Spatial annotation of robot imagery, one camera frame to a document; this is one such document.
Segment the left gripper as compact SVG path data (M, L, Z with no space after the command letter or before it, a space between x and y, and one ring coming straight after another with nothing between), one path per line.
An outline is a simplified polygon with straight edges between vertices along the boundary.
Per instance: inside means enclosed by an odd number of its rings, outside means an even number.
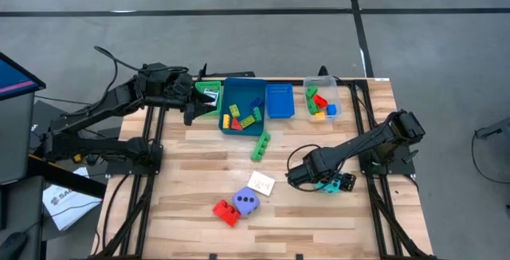
M163 96L159 107L166 110L178 108L183 113L183 123L186 126L192 125L195 116L218 110L216 106L204 103L196 103L194 106L192 93L196 101L200 102L214 102L214 98L198 90L193 91L193 79L186 69L168 69L160 73L160 76L163 80Z

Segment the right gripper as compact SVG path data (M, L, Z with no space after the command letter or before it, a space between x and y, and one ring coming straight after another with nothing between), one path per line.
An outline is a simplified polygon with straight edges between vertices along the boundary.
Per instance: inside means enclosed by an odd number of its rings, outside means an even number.
M324 161L321 154L307 154L303 158L303 163L297 167L291 168L287 173L288 183L294 188L299 188L306 183L316 184L329 177L332 173L332 166ZM356 176L350 173L338 173L332 177L337 182L355 182ZM333 183L332 191L340 193L341 191L351 192L354 188L352 183Z

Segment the teal foam die black dots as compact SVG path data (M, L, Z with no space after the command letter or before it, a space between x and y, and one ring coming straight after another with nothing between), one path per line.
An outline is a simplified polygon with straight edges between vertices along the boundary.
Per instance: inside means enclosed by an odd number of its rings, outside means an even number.
M341 180L324 180L316 184L316 189L326 194L337 194L341 191Z

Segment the long green building block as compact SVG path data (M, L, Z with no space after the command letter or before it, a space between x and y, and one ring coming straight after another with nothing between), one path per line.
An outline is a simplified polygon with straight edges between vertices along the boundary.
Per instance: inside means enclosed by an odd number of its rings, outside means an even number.
M270 134L266 131L263 131L250 157L252 161L261 161L262 156L265 154L265 150L268 147L270 139Z

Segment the purple foam die black dots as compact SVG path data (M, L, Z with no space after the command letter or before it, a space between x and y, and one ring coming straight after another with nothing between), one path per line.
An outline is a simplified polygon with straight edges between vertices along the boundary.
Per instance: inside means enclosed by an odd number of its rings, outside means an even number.
M248 216L260 206L260 200L255 191L249 187L243 187L232 198L234 206L242 216Z

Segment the large red building block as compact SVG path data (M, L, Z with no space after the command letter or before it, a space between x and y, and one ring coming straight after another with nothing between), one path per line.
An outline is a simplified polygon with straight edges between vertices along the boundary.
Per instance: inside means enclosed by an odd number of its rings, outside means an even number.
M212 212L230 227L234 227L241 217L241 213L235 207L229 205L225 200L219 201L214 206Z

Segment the green plastic basket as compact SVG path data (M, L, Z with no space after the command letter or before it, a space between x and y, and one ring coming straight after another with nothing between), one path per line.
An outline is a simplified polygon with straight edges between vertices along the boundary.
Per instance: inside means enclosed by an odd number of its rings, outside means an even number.
M220 81L199 81L195 83L195 87L200 93L205 93L210 96L211 92L216 92L217 95L214 97L216 110L208 112L208 115L217 115L221 111L222 107L222 83Z

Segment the dark teal plastic tray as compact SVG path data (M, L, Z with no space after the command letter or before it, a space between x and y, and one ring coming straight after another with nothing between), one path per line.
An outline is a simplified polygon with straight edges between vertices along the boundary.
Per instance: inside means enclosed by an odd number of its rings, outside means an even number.
M218 128L227 135L260 136L265 128L265 104L266 104L266 86L267 81L256 78L226 78L223 84L222 105L218 120ZM240 112L238 121L241 122L246 117L253 115L250 105L257 98L260 98L262 104L259 106L261 112L261 122L251 124L241 131L234 129L224 129L222 127L223 116L230 115L230 105L235 104Z

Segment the blue plastic basket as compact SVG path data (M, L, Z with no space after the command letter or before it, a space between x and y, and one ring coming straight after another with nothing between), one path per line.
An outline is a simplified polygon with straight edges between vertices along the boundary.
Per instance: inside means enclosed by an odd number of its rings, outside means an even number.
M270 118L288 119L292 117L295 113L292 85L267 85L266 104Z

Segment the clear plastic container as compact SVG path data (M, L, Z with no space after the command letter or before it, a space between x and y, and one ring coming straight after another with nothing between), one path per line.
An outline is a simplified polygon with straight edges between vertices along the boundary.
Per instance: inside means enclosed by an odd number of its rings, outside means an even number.
M336 106L336 114L334 116L329 116L327 114L327 107L326 108L320 108L320 112L323 112L325 114L324 120L317 120L314 115L311 115L308 112L307 107L307 99L305 96L305 90L308 86L317 86L318 91L316 94L323 97L328 104L334 104ZM334 121L340 114L342 113L342 105L339 98L339 90L336 84L336 79L331 76L322 76L322 77L305 77L303 80L303 89L304 89L304 101L305 101L305 107L307 109L307 116L308 120L312 123L323 123L327 121Z

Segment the white paper sheet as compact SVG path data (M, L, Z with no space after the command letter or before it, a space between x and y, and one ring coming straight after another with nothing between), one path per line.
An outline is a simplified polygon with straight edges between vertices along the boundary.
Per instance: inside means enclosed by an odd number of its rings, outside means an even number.
M98 206L102 199L51 184L43 191L42 202L57 229L64 231Z

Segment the monitor with blue screen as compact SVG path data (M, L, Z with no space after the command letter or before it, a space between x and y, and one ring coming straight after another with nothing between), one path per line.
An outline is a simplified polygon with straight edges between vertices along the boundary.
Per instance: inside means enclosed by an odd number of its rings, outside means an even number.
M0 100L46 88L46 83L0 52Z

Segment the grey cabinet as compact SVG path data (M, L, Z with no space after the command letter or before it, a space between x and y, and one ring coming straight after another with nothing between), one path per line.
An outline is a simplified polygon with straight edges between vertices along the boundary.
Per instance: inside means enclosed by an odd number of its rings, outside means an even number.
M29 93L0 101L0 185L27 174L33 99Z

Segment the black computer mouse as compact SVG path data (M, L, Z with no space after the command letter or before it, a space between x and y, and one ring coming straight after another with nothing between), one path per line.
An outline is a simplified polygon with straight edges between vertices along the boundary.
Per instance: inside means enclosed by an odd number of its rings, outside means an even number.
M27 241L28 235L25 232L10 234L0 245L0 260L18 260Z

